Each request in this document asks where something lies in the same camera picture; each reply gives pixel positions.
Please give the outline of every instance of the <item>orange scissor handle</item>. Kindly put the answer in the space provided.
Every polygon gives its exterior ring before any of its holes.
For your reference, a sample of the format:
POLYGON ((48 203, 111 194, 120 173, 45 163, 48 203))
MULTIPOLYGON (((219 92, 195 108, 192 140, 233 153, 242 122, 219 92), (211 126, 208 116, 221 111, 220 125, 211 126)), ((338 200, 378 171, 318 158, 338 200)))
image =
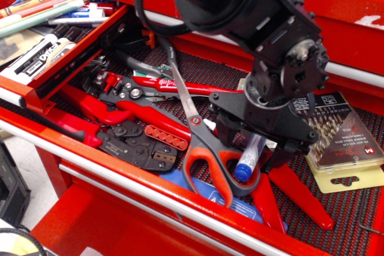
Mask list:
POLYGON ((183 168, 182 168, 185 181, 194 190, 194 192, 199 193, 192 181, 191 174, 190 174, 192 164, 198 159, 203 159, 208 163, 209 174, 211 175, 214 186, 216 187, 220 195, 224 198, 224 201, 225 201, 224 206, 227 208, 230 208, 233 201, 232 190, 228 184, 228 181, 219 163, 217 162, 215 156, 212 154, 212 152, 209 149, 202 148, 202 147, 192 147, 192 146, 188 148, 187 154, 184 158, 183 168))
MULTIPOLYGON (((223 165, 225 167, 227 167, 227 163, 230 160, 240 159, 241 155, 242 155, 241 153, 233 152, 233 151, 220 151, 219 152, 221 162, 223 162, 223 165)), ((237 181, 230 173, 228 173, 228 175, 230 177, 232 177, 234 181, 237 181)), ((248 179, 248 181, 245 183, 240 183, 237 181, 237 183, 238 183, 237 185, 239 187, 244 188, 244 189, 251 188, 251 187, 256 189, 256 186, 257 186, 257 183, 259 180, 260 180, 260 168, 259 168, 259 166, 256 166, 255 170, 253 171, 253 173, 252 173, 251 177, 248 179)))

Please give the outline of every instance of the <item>screw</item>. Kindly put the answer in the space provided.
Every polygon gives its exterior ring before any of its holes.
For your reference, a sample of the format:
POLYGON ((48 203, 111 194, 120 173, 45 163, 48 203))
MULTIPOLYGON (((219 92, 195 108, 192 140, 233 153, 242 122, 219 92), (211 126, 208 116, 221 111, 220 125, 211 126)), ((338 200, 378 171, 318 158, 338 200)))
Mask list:
POLYGON ((310 133, 308 134, 308 137, 311 138, 311 139, 313 139, 313 138, 316 137, 316 133, 315 133, 315 132, 310 132, 310 133))
POLYGON ((295 22, 296 17, 293 15, 290 18, 288 18, 288 24, 291 25, 293 22, 295 22))
POLYGON ((194 117, 194 118, 192 118, 191 122, 192 122, 193 124, 199 124, 200 119, 197 118, 197 117, 194 117))

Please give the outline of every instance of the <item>pliers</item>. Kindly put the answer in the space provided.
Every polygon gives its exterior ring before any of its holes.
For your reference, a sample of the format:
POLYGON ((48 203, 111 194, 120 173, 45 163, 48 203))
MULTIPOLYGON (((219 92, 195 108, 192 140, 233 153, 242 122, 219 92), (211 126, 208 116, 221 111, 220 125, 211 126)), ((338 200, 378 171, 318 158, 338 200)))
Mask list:
POLYGON ((320 228, 324 230, 332 229, 334 226, 332 218, 326 213, 318 199, 300 181, 296 173, 286 163, 280 167, 271 168, 268 159, 270 159, 273 152, 264 150, 263 153, 259 159, 259 164, 262 165, 260 181, 251 196, 264 224, 284 234, 286 233, 269 182, 272 181, 320 228))

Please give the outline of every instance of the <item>pen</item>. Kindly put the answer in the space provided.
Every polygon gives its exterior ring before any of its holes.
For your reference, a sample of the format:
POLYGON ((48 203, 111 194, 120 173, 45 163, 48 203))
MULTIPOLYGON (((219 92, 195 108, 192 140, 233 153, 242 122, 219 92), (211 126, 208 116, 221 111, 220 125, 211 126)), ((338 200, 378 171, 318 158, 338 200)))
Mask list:
POLYGON ((84 0, 72 0, 61 4, 57 7, 44 10, 42 12, 27 16, 25 18, 19 19, 5 27, 0 28, 0 38, 11 35, 15 32, 30 28, 35 25, 39 25, 48 19, 62 15, 64 13, 71 12, 80 7, 84 6, 84 0))

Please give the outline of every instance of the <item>marker cap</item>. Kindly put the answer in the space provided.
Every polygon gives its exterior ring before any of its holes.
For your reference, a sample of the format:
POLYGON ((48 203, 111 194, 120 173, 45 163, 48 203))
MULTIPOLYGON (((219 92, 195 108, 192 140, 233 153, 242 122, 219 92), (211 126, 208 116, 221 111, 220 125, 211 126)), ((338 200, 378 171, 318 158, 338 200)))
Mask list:
POLYGON ((73 26, 63 37, 69 41, 74 41, 80 35, 81 31, 82 30, 80 28, 73 26))
POLYGON ((56 28, 51 32, 57 38, 61 38, 67 31, 70 30, 70 27, 67 24, 60 23, 56 28))
POLYGON ((238 164, 235 169, 235 177, 240 181, 247 181, 252 175, 252 169, 245 164, 238 164))

